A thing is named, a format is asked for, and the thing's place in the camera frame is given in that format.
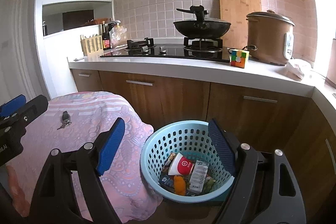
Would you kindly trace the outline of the red panda paper cup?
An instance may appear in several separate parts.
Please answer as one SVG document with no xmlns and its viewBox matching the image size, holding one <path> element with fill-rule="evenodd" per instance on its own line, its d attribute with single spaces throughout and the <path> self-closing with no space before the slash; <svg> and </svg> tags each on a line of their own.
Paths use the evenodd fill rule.
<svg viewBox="0 0 336 224">
<path fill-rule="evenodd" d="M 184 157 L 181 153 L 177 153 L 175 159 L 171 163 L 168 171 L 169 176 L 188 176 L 192 173 L 194 163 Z"/>
</svg>

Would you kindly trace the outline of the white blue milk carton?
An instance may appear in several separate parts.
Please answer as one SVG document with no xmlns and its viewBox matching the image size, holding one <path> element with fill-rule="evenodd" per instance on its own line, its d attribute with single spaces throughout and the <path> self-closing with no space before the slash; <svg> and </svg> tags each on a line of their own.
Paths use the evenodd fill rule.
<svg viewBox="0 0 336 224">
<path fill-rule="evenodd" d="M 194 167 L 192 173 L 188 176 L 182 176 L 186 182 L 185 196 L 204 195 L 202 190 L 205 179 L 209 176 L 209 174 L 206 173 L 208 170 L 209 168 L 207 165 L 204 165 L 201 161 L 197 161 L 196 167 Z M 165 190 L 174 193 L 174 176 L 169 176 L 168 173 L 161 173 L 159 185 Z"/>
</svg>

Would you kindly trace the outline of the orange panda snack bag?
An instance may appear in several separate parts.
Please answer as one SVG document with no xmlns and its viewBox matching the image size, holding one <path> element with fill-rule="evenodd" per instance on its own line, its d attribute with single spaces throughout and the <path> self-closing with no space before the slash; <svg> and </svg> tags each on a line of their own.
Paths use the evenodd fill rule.
<svg viewBox="0 0 336 224">
<path fill-rule="evenodd" d="M 176 153 L 173 153 L 173 152 L 168 156 L 168 158 L 166 159 L 163 165 L 162 173 L 168 173 L 171 163 L 173 162 L 175 157 L 176 157 Z"/>
</svg>

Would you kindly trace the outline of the wooden kitchen cabinet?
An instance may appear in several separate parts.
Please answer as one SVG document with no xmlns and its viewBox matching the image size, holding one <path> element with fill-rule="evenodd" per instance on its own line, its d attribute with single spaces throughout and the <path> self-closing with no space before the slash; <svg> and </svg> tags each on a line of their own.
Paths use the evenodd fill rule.
<svg viewBox="0 0 336 224">
<path fill-rule="evenodd" d="M 254 149 L 284 150 L 311 218 L 335 192 L 335 135 L 311 99 L 205 81 L 72 69 L 78 91 L 123 96 L 159 129 L 187 119 L 216 119 Z"/>
</svg>

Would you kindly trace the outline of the pink patterned tablecloth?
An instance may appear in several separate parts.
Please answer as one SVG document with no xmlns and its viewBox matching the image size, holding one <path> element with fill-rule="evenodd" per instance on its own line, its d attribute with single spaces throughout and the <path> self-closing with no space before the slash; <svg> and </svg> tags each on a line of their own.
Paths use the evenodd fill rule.
<svg viewBox="0 0 336 224">
<path fill-rule="evenodd" d="M 140 171 L 142 148 L 153 132 L 117 94 L 83 92 L 50 100 L 47 110 L 27 126 L 23 151 L 7 164 L 15 208 L 28 215 L 38 177 L 53 149 L 64 154 L 86 148 L 121 222 L 147 220 L 162 202 Z"/>
</svg>

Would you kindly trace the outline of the black car key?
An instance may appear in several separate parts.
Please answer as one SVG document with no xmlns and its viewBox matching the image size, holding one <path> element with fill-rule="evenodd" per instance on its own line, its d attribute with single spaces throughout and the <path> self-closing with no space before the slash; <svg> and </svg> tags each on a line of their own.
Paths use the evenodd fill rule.
<svg viewBox="0 0 336 224">
<path fill-rule="evenodd" d="M 63 112 L 61 122 L 62 122 L 62 124 L 58 129 L 64 129 L 72 123 L 71 122 L 71 117 L 70 117 L 68 111 Z"/>
</svg>

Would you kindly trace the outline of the light blue plastic basket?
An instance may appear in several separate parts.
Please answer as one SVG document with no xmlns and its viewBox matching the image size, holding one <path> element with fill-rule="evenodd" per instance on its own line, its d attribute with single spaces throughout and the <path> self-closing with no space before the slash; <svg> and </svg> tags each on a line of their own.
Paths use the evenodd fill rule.
<svg viewBox="0 0 336 224">
<path fill-rule="evenodd" d="M 181 121 L 157 130 L 140 159 L 148 185 L 179 203 L 223 202 L 234 176 L 222 164 L 203 121 Z"/>
</svg>

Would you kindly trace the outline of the beige woven utensil basket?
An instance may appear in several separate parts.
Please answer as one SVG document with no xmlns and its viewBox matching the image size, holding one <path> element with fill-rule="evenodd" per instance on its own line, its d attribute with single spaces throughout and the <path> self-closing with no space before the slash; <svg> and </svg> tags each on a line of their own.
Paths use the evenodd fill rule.
<svg viewBox="0 0 336 224">
<path fill-rule="evenodd" d="M 95 53 L 97 51 L 103 50 L 103 44 L 102 44 L 102 36 L 101 35 L 95 35 L 89 38 L 86 38 L 85 36 L 80 36 L 81 41 L 81 48 L 84 56 L 88 56 L 91 53 Z"/>
</svg>

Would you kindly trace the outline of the dark soy sauce bottle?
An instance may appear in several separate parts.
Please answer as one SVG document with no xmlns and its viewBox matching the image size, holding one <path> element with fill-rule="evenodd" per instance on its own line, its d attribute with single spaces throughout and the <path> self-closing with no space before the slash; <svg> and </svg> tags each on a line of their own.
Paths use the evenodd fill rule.
<svg viewBox="0 0 336 224">
<path fill-rule="evenodd" d="M 109 37 L 109 33 L 106 30 L 106 25 L 105 22 L 103 21 L 101 24 L 101 37 L 102 37 L 102 47 L 103 50 L 109 50 L 110 49 L 110 37 Z"/>
</svg>

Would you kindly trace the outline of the colourful rubik's cube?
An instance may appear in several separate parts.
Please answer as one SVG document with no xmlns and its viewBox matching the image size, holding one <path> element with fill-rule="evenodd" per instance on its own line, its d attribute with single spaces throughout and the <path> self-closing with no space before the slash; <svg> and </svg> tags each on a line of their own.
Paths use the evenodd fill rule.
<svg viewBox="0 0 336 224">
<path fill-rule="evenodd" d="M 230 66 L 244 69 L 249 60 L 249 51 L 229 49 Z"/>
</svg>

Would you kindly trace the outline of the clear plastic bag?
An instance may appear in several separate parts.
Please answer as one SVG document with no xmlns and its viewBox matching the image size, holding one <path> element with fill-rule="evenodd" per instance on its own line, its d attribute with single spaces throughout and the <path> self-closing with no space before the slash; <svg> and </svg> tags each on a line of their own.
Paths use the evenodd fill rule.
<svg viewBox="0 0 336 224">
<path fill-rule="evenodd" d="M 108 34 L 110 40 L 110 47 L 116 49 L 127 44 L 127 29 L 120 25 L 119 20 L 112 21 L 108 24 Z"/>
</svg>

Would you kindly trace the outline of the black gas stove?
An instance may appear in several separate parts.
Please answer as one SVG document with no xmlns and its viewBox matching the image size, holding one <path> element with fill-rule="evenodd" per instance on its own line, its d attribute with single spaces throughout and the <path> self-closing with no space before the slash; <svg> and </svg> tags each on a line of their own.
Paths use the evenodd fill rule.
<svg viewBox="0 0 336 224">
<path fill-rule="evenodd" d="M 128 40 L 125 46 L 106 52 L 101 57 L 167 57 L 230 62 L 230 53 L 221 39 L 184 38 L 178 44 L 157 44 L 153 38 Z"/>
</svg>

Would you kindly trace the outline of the brown rice cooker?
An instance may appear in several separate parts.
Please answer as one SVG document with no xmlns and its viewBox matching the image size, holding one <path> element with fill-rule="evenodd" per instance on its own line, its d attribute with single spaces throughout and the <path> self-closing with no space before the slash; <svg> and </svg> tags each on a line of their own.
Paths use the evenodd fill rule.
<svg viewBox="0 0 336 224">
<path fill-rule="evenodd" d="M 293 56 L 294 22 L 272 10 L 251 12 L 248 22 L 248 47 L 258 61 L 286 65 Z"/>
</svg>

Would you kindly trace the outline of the black wok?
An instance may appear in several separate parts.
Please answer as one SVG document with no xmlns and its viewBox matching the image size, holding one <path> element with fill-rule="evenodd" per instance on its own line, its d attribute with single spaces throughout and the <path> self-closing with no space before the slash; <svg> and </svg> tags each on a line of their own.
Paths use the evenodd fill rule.
<svg viewBox="0 0 336 224">
<path fill-rule="evenodd" d="M 218 39 L 230 29 L 231 23 L 220 19 L 206 19 L 208 10 L 200 6 L 190 6 L 188 10 L 176 9 L 179 12 L 194 14 L 196 19 L 188 19 L 174 22 L 177 31 L 191 39 Z"/>
</svg>

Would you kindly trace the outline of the wooden cutting board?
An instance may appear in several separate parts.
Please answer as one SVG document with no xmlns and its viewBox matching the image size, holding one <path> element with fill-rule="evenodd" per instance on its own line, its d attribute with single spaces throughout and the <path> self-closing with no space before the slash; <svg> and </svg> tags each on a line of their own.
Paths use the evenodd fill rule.
<svg viewBox="0 0 336 224">
<path fill-rule="evenodd" d="M 225 48 L 243 48 L 248 40 L 246 15 L 261 11 L 261 0 L 219 0 L 220 19 L 231 26 L 222 37 Z"/>
</svg>

